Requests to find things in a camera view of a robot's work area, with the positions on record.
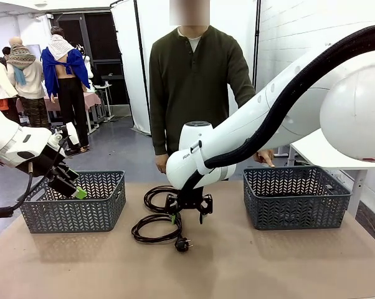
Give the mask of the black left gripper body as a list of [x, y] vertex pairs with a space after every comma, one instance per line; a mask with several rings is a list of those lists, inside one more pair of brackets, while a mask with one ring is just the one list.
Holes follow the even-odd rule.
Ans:
[[65, 156], [50, 146], [45, 146], [34, 160], [34, 177], [46, 175], [48, 180], [61, 177], [61, 169], [70, 168], [65, 163]]

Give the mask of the person's right hand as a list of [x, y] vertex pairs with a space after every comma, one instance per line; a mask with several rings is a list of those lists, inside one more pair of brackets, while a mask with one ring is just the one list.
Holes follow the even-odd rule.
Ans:
[[168, 161], [168, 154], [156, 155], [155, 156], [155, 164], [158, 171], [162, 174], [166, 174], [166, 164]]

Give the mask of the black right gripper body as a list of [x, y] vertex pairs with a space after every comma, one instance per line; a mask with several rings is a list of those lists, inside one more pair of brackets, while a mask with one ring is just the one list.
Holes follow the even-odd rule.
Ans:
[[202, 192], [180, 192], [177, 196], [178, 209], [197, 209], [201, 211], [205, 208], [204, 196]]

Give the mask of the person's left hand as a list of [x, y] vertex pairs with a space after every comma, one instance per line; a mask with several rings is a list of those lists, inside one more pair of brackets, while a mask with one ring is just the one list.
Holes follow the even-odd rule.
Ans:
[[258, 163], [267, 164], [271, 168], [275, 167], [273, 163], [274, 152], [272, 149], [264, 149], [264, 150], [256, 152], [253, 155], [253, 159]]

